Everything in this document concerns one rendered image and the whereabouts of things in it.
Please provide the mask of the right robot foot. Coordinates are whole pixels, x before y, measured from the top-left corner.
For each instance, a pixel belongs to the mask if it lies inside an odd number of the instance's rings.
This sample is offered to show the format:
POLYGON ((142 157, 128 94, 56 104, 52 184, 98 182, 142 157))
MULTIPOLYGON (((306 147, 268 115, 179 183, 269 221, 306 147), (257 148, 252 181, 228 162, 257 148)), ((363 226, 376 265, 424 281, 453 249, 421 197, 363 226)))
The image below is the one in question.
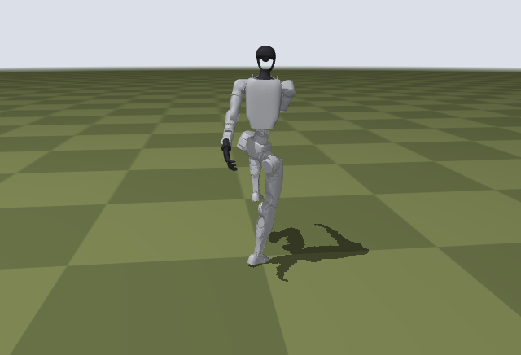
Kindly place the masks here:
POLYGON ((248 257, 247 263, 250 265, 257 265, 260 263, 265 263, 266 261, 269 261, 269 260, 270 260, 270 257, 265 256, 263 254, 262 254, 262 256, 258 257, 257 253, 256 253, 256 254, 251 254, 248 257))

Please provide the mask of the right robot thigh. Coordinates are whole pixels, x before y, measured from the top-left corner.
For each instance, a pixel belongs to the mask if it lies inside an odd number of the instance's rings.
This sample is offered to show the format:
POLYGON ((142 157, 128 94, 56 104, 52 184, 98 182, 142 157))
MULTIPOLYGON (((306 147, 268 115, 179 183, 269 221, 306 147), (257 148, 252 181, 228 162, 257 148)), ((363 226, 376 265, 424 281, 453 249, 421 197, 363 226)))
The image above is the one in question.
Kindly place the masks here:
POLYGON ((279 196, 282 189, 283 180, 283 165, 282 159, 267 151, 262 156, 262 169, 266 172, 265 175, 265 191, 266 199, 258 206, 258 213, 265 217, 265 210, 268 206, 273 205, 276 209, 279 196))

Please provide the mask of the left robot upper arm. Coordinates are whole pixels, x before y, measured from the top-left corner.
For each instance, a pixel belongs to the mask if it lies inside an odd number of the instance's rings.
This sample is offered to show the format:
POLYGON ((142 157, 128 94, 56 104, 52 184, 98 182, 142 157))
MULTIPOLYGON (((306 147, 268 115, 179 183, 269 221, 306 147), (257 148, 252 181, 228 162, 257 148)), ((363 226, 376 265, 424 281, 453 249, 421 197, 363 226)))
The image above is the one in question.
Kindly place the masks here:
POLYGON ((230 119, 236 123, 239 121, 239 108, 243 99, 243 94, 246 92, 246 84, 248 79, 238 79, 233 86, 233 91, 230 99, 230 119))

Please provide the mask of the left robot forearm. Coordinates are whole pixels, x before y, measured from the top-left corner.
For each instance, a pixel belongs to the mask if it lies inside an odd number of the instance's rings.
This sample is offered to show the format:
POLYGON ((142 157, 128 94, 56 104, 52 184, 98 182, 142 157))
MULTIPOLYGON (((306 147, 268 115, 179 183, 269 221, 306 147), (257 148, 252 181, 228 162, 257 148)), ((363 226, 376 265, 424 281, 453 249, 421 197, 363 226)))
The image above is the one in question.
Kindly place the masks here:
MULTIPOLYGON (((223 133, 223 139, 228 138, 230 145, 232 146, 232 140, 234 138, 234 129, 236 128, 236 122, 230 119, 230 110, 225 115, 225 128, 223 133)), ((221 140, 221 146, 223 145, 223 139, 221 140)))

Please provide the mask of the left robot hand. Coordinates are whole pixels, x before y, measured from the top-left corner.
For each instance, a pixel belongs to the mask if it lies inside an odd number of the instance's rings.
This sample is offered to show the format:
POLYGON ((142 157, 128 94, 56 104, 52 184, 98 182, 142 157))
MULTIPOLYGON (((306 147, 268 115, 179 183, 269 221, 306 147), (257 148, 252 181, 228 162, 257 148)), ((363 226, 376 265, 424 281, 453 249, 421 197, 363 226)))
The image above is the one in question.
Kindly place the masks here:
POLYGON ((237 168, 234 167, 234 166, 236 166, 236 164, 231 164, 231 163, 234 163, 235 161, 230 159, 230 151, 231 151, 230 141, 228 138, 224 138, 222 142, 223 142, 223 145, 222 145, 221 149, 223 150, 225 162, 228 164, 229 169, 236 171, 237 168))

